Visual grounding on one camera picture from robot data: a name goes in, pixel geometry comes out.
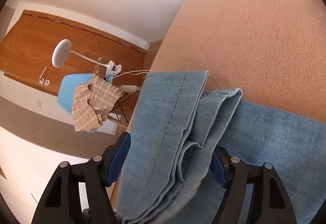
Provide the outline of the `light blue chair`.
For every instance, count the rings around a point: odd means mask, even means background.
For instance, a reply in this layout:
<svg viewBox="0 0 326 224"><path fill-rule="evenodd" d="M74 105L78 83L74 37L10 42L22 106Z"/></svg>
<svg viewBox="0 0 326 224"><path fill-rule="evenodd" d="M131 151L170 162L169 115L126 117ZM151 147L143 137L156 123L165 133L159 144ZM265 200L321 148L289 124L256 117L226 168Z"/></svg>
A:
<svg viewBox="0 0 326 224"><path fill-rule="evenodd" d="M87 81L89 81L91 77L92 74L70 74L70 75L66 75L62 79L59 92L58 92L57 103L70 115L72 115L71 114L72 100L73 100L75 89L81 83L86 83Z"/></svg>

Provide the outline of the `beige fleece blanket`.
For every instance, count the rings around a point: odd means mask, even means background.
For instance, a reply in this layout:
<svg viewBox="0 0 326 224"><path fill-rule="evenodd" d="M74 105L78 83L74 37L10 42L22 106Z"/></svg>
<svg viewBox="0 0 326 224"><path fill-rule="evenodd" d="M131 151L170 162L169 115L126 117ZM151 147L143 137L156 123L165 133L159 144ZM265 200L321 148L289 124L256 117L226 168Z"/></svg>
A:
<svg viewBox="0 0 326 224"><path fill-rule="evenodd" d="M206 90L325 121L322 0L185 0L150 68L208 70Z"/></svg>

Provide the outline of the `beige checked cloth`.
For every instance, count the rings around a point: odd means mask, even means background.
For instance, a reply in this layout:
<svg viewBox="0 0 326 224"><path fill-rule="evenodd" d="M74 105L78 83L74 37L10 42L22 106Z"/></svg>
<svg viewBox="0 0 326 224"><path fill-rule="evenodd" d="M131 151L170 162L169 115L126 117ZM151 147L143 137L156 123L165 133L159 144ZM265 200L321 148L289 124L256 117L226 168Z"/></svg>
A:
<svg viewBox="0 0 326 224"><path fill-rule="evenodd" d="M75 130L91 132L103 126L122 93L97 75L77 86L71 110Z"/></svg>

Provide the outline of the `wooden door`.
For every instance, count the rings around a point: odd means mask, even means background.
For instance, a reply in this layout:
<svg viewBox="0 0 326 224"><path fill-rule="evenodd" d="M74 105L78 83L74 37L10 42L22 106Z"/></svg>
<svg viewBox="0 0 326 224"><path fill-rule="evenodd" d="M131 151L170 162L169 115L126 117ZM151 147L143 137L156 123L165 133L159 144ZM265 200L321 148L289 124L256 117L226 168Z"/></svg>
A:
<svg viewBox="0 0 326 224"><path fill-rule="evenodd" d="M58 95L70 74L121 65L115 86L141 86L146 50L99 29L67 18L23 10L1 41L1 71L31 88Z"/></svg>

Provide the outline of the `light blue denim jeans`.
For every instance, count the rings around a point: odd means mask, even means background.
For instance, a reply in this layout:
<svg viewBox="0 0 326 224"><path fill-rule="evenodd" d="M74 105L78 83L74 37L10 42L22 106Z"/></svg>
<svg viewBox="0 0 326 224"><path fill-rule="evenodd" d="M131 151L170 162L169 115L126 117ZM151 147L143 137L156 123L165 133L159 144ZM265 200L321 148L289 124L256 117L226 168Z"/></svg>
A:
<svg viewBox="0 0 326 224"><path fill-rule="evenodd" d="M211 223L223 189L210 171L216 146L245 163L271 163L298 223L325 200L325 124L205 92L207 71L147 75L131 122L119 186L120 223Z"/></svg>

